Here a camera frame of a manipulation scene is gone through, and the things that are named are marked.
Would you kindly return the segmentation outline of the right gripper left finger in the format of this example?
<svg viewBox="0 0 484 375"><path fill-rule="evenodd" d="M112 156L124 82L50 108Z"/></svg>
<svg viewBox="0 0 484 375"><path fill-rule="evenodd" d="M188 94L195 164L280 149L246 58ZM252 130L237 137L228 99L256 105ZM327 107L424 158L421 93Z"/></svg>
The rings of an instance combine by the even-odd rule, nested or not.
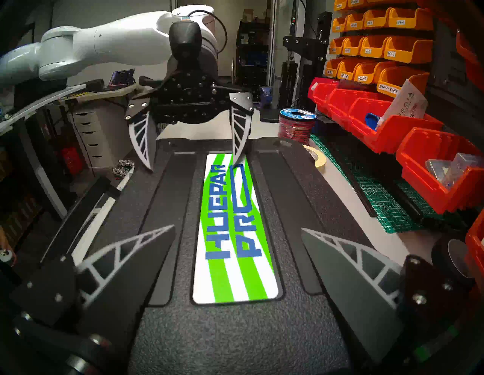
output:
<svg viewBox="0 0 484 375"><path fill-rule="evenodd" d="M72 256L56 257L16 287L11 300L34 322L97 334L126 351L175 236L174 225L160 227L107 245L77 266Z"/></svg>

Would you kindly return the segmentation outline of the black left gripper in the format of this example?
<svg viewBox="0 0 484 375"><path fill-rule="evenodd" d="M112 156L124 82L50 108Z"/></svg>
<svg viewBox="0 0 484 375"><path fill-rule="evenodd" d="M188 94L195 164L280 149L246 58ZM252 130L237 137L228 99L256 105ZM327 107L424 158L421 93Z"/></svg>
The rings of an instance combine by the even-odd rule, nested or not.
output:
<svg viewBox="0 0 484 375"><path fill-rule="evenodd" d="M200 124L230 110L232 165L246 151L254 103L248 92L230 92L229 86L201 71L175 72L149 91L148 99L132 98L125 113L132 146L143 165L154 170L156 122Z"/></svg>

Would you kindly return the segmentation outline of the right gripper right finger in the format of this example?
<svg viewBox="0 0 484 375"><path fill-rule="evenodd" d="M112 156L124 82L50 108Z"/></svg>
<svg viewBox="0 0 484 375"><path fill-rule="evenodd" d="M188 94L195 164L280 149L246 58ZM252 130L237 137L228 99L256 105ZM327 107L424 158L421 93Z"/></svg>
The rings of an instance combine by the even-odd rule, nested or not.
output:
<svg viewBox="0 0 484 375"><path fill-rule="evenodd" d="M423 363L458 335L468 292L417 255L403 266L365 245L302 228L330 299L375 364Z"/></svg>

